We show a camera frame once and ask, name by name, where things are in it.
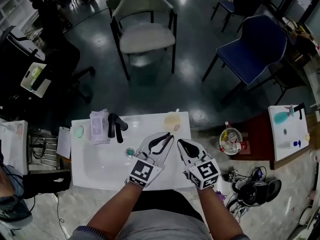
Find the floor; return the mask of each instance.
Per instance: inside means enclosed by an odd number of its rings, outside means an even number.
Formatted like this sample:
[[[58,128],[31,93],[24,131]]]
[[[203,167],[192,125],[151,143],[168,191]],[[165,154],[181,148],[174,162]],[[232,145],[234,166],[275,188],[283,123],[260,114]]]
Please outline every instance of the floor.
[[[89,66],[96,69],[95,77],[85,75],[79,86],[84,94],[92,96],[92,102],[86,104],[71,95],[63,104],[59,103],[58,109],[65,111],[66,118],[56,122],[46,117],[41,121],[41,116],[37,115],[35,124],[56,130],[59,124],[70,126],[71,120],[89,118],[91,111],[105,108],[119,116],[166,113],[179,108],[189,112],[191,127],[209,128],[227,120],[244,121],[274,105],[281,94],[278,84],[269,81],[252,93],[246,91],[267,78],[270,75],[268,70],[223,105],[220,100],[240,82],[238,77],[227,66],[222,68],[222,61],[218,60],[206,81],[202,82],[216,48],[241,36],[241,31],[236,33],[242,20],[240,16],[231,17],[221,33],[226,11],[219,8],[210,21],[218,0],[168,1],[178,15],[175,73],[171,74],[172,49],[169,48],[166,52],[131,56],[130,61],[124,56],[131,76],[131,81],[127,81],[111,32],[106,0],[95,0],[87,5],[81,5],[81,0],[73,0],[67,10],[74,28],[65,36],[81,52],[77,70]],[[257,14],[262,13],[265,13],[263,7]],[[142,13],[121,23],[125,28],[134,22],[149,20],[150,14]],[[167,24],[169,18],[155,13],[154,20]],[[279,104],[302,102],[307,108],[315,103],[309,87],[287,91]]]
[[[222,125],[224,121],[241,122],[251,118],[273,105],[281,94],[280,87],[272,82],[249,94],[244,89],[228,103],[219,100],[239,83],[238,78],[228,69],[221,68],[218,61],[207,80],[201,79],[215,55],[217,47],[240,37],[236,30],[241,18],[233,16],[224,33],[221,33],[226,12],[219,9],[210,21],[212,7],[218,0],[168,0],[178,14],[175,73],[171,74],[171,49],[167,52],[153,52],[143,57],[126,57],[131,81],[126,80],[109,26],[110,15],[105,0],[95,0],[81,5],[73,0],[68,9],[74,28],[67,39],[81,52],[78,69],[94,66],[95,77],[89,75],[81,79],[80,89],[92,95],[92,102],[85,104],[80,98],[70,96],[59,109],[67,112],[61,124],[70,125],[71,120],[89,118],[90,112],[107,108],[118,115],[139,115],[175,111],[189,112],[192,139],[204,145],[208,153],[215,157],[222,171],[230,167],[248,174],[255,166],[266,166],[266,162],[232,161],[227,155],[214,148],[214,137],[198,130]],[[122,21],[123,27],[138,20],[149,20],[149,14],[134,16]],[[167,22],[167,18],[155,14],[155,22]],[[255,83],[267,78],[265,71]],[[280,104],[300,104],[308,108],[314,103],[308,87],[289,90]],[[49,128],[56,127],[48,119],[39,121]],[[284,240],[296,227],[302,211],[307,207],[309,191],[314,182],[315,164],[309,152],[277,171],[267,170],[268,177],[282,181],[279,196],[261,207],[251,208],[240,225],[251,239]],[[228,183],[221,187],[227,195],[226,203],[232,196]],[[177,189],[183,193],[193,207],[203,214],[195,188]],[[64,219],[61,227],[69,237],[73,230],[86,224],[93,214],[113,195],[114,191],[88,189],[71,186],[59,198],[59,216]],[[289,198],[292,197],[290,211],[286,215]],[[57,217],[58,200],[53,194],[36,197],[33,222],[16,232],[12,238],[7,228],[0,225],[0,231],[7,240],[63,240],[64,233]]]

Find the green soap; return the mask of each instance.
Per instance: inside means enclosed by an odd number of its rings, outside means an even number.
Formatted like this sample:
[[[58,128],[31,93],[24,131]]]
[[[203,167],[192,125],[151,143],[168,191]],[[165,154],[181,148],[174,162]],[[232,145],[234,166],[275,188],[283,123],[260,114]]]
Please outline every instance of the green soap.
[[[80,125],[76,130],[75,130],[75,136],[78,138],[81,138],[85,133],[85,129],[82,125]]]

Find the black and white marker cube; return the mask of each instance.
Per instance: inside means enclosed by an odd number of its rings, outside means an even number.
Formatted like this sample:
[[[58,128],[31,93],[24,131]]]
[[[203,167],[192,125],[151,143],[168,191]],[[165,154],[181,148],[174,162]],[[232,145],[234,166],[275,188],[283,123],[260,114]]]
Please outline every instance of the black and white marker cube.
[[[186,167],[185,171],[188,173],[189,179],[200,190],[215,184],[221,174],[216,159],[211,159],[192,167]]]
[[[129,168],[129,181],[146,188],[162,170],[163,168],[157,167],[145,160],[133,156]]]

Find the forearm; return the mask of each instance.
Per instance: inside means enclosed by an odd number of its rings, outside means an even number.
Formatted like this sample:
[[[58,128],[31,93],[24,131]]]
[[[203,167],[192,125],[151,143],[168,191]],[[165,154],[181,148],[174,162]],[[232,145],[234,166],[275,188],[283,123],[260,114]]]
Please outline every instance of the forearm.
[[[106,234],[111,239],[116,238],[134,208],[143,188],[127,183],[113,198],[111,198],[89,221],[88,226]]]
[[[211,187],[198,189],[203,213],[214,240],[229,240],[243,231]]]
[[[15,188],[13,187],[9,177],[0,166],[0,198],[11,197],[15,194]]]

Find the faucet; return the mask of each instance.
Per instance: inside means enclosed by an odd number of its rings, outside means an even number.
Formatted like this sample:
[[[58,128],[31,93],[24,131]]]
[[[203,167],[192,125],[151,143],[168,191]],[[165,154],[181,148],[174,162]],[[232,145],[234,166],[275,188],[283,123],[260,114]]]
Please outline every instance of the faucet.
[[[124,139],[121,135],[121,131],[126,131],[128,129],[128,124],[121,120],[120,117],[115,113],[111,113],[108,116],[108,122],[108,137],[114,138],[116,134],[116,140],[118,141],[118,143],[124,142]]]

